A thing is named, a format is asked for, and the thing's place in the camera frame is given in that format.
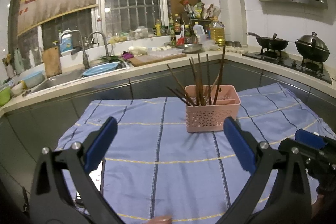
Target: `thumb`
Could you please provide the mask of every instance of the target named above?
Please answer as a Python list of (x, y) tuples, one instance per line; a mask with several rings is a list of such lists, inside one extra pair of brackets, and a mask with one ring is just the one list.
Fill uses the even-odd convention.
[(171, 224), (172, 216), (159, 216), (152, 218), (145, 224)]

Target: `silver screw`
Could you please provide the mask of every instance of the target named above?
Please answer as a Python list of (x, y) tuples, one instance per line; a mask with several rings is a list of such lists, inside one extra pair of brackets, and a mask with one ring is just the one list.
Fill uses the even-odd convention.
[(43, 147), (42, 148), (42, 154), (44, 154), (44, 155), (48, 154), (49, 151), (50, 151), (50, 149), (48, 147)]
[(74, 149), (74, 150), (78, 150), (80, 149), (82, 146), (82, 144), (80, 142), (74, 142), (72, 145), (71, 145), (71, 148)]
[(293, 153), (293, 154), (297, 154), (297, 153), (299, 153), (299, 149), (298, 149), (297, 147), (293, 146), (293, 147), (292, 147), (292, 153)]
[(261, 142), (259, 146), (261, 149), (266, 150), (269, 147), (269, 144), (267, 142)]

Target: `utensil holder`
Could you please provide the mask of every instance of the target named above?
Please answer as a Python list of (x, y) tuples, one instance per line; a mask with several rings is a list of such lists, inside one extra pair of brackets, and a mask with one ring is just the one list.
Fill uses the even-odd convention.
[[(196, 86), (185, 87), (185, 92), (196, 102)], [(208, 86), (203, 86), (204, 100), (208, 95)], [(211, 102), (214, 101), (216, 87), (211, 92)], [(186, 125), (189, 133), (222, 131), (226, 117), (236, 119), (241, 101), (233, 85), (220, 85), (216, 105), (186, 106)]]

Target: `faucet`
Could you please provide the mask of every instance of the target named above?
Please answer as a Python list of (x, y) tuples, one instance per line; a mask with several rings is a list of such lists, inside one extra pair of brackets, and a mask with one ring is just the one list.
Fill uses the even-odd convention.
[(100, 31), (92, 32), (91, 34), (89, 34), (89, 36), (88, 36), (87, 39), (90, 40), (90, 37), (91, 37), (92, 35), (94, 35), (95, 33), (100, 33), (100, 34), (103, 36), (104, 45), (105, 45), (105, 51), (106, 51), (106, 57), (109, 57), (110, 54), (109, 54), (109, 50), (107, 49), (107, 39), (106, 39), (106, 35), (105, 35), (105, 34), (103, 34), (103, 33), (100, 32)]
[(61, 43), (62, 37), (65, 34), (74, 33), (74, 32), (78, 32), (79, 35), (80, 35), (80, 37), (81, 37), (82, 51), (83, 51), (83, 65), (84, 65), (85, 69), (89, 69), (90, 68), (90, 65), (89, 65), (89, 55), (86, 54), (86, 52), (85, 52), (84, 40), (83, 40), (83, 37), (82, 37), (82, 33), (79, 30), (66, 31), (66, 32), (62, 33), (61, 37), (59, 38), (59, 43)]

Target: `blue detergent label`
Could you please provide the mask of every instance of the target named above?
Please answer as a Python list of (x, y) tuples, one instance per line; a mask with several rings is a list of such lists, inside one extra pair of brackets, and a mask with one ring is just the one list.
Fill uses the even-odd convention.
[(61, 52), (66, 52), (73, 49), (72, 46), (72, 37), (63, 37), (62, 42), (59, 45)]

